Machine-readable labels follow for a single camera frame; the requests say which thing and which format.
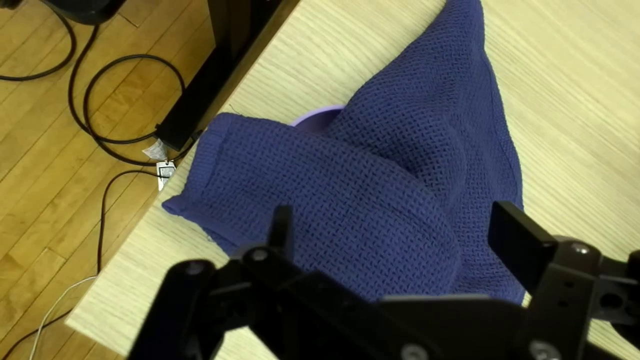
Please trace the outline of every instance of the wooden table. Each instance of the wooden table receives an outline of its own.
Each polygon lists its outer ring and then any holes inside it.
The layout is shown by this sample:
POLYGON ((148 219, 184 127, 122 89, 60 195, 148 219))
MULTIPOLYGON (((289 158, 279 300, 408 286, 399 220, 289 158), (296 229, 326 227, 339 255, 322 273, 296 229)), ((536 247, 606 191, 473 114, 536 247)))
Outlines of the wooden table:
MULTIPOLYGON (((302 0, 222 111, 291 123, 344 105, 438 15, 441 0, 302 0)), ((487 55, 523 169, 526 210, 553 234, 625 259, 640 234, 640 3, 486 0, 487 55)), ((204 233, 165 215, 189 170, 170 186, 106 267, 68 324, 126 355, 163 273, 186 259, 225 256, 204 233)), ((630 346, 594 327, 598 345, 630 346)), ((222 358, 254 358, 247 332, 222 358)))

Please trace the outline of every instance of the screw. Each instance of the screw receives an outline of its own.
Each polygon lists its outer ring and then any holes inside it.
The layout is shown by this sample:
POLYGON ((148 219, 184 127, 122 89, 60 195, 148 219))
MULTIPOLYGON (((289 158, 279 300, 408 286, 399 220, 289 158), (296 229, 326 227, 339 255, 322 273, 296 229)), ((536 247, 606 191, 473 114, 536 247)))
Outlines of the screw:
POLYGON ((548 342, 533 341, 527 351, 533 360, 561 360, 557 349, 548 342))
POLYGON ((584 245, 574 245, 574 250, 576 250, 577 255, 587 255, 587 252, 589 252, 589 249, 584 247, 584 245))
POLYGON ((264 263, 265 256, 268 256, 268 252, 262 250, 262 249, 255 249, 255 250, 251 252, 251 261, 254 261, 254 263, 264 263))
POLYGON ((399 355, 401 360, 428 360, 425 351, 417 345, 403 345, 399 355))

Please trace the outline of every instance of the white cable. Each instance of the white cable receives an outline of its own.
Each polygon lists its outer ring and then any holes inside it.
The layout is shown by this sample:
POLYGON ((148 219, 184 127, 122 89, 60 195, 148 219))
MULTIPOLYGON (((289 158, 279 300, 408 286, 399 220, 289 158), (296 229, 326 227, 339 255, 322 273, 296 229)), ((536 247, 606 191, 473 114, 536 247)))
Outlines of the white cable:
POLYGON ((68 289, 61 293, 61 296, 45 311, 45 315, 43 315, 43 318, 41 318, 41 322, 39 322, 39 327, 37 327, 36 341, 33 341, 33 346, 32 346, 32 352, 29 352, 28 360, 33 360, 36 351, 37 351, 37 342, 39 342, 41 329, 43 329, 43 324, 47 322, 47 316, 56 311, 56 307, 66 299, 66 295, 68 295, 69 290, 74 290, 74 289, 78 289, 78 286, 81 286, 81 284, 85 284, 85 282, 90 282, 90 280, 93 280, 93 279, 95 279, 95 276, 88 276, 88 279, 84 279, 84 280, 68 286, 68 289))

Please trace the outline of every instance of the wooden floor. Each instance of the wooden floor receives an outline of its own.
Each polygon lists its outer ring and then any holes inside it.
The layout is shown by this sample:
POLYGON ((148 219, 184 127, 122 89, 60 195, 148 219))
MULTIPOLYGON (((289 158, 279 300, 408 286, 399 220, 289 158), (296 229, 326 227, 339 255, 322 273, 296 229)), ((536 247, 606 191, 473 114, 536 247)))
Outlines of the wooden floor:
MULTIPOLYGON (((81 46, 88 27, 74 27, 81 46)), ((0 11, 0 74, 29 74, 63 56, 68 38, 39 0, 0 11)), ((173 63, 189 80, 214 38, 204 0, 127 0, 101 27, 78 77, 90 77, 115 56, 149 52, 173 63)), ((100 199, 106 182, 127 169, 107 158, 75 129, 66 107, 69 67, 36 83, 0 83, 0 356, 33 331, 54 300, 95 271, 100 199)), ((152 63, 132 63, 98 83, 92 114, 98 130, 115 138, 154 129, 180 89, 152 63)), ((122 150, 138 157, 140 148, 122 150)), ((122 179, 107 199, 106 261, 155 196, 149 177, 122 179)), ((69 293, 72 308, 85 286, 69 293)), ((12 358, 28 358, 32 339, 12 358)), ((100 345, 50 327, 36 358, 117 358, 100 345)))

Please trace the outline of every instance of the blue towel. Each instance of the blue towel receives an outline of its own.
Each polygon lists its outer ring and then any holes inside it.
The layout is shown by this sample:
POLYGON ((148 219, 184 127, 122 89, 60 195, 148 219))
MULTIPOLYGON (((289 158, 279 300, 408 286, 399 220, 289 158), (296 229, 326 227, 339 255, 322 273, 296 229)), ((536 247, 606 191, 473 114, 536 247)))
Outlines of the blue towel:
POLYGON ((291 261, 365 300, 520 303, 522 286, 486 240, 495 200, 522 207, 520 165, 479 0, 449 0, 323 130, 219 114, 163 209, 236 256, 264 245, 274 209, 291 205, 291 261))

